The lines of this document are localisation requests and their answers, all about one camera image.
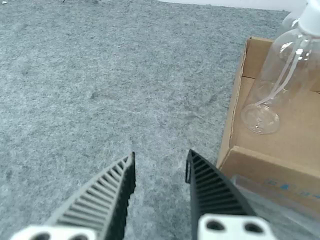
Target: clear plastic bottle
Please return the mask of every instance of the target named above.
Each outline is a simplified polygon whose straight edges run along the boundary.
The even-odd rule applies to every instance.
[[[320,4],[319,0],[310,0],[298,27],[271,45],[242,109],[242,121],[258,134],[276,132],[288,103],[303,97],[298,93],[310,90],[319,69]]]

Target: bottle cap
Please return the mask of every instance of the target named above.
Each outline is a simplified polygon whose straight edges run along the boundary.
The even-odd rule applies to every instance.
[[[298,27],[306,34],[320,37],[320,0],[308,0]]]

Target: mounting hole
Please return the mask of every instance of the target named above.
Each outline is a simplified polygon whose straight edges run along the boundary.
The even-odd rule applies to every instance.
[[[42,232],[34,236],[31,240],[49,240],[50,235],[47,232]]]
[[[225,227],[218,221],[211,220],[206,223],[206,227],[211,230],[222,231]]]
[[[252,233],[261,234],[264,232],[263,229],[255,223],[247,223],[246,225],[244,225],[244,228],[248,232],[252,232]]]
[[[73,236],[70,240],[88,240],[89,238],[86,235],[76,235]]]

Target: white wall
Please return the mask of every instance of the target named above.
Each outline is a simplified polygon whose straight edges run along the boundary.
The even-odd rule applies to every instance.
[[[224,7],[286,10],[292,12],[306,5],[306,0],[160,0],[169,3],[214,5]]]

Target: cardboard tray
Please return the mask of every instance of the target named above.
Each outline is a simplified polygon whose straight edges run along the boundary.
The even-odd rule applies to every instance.
[[[240,119],[271,44],[257,37],[246,42],[216,166],[230,178],[241,175],[320,212],[320,94],[310,91],[291,104],[274,134],[253,133]]]

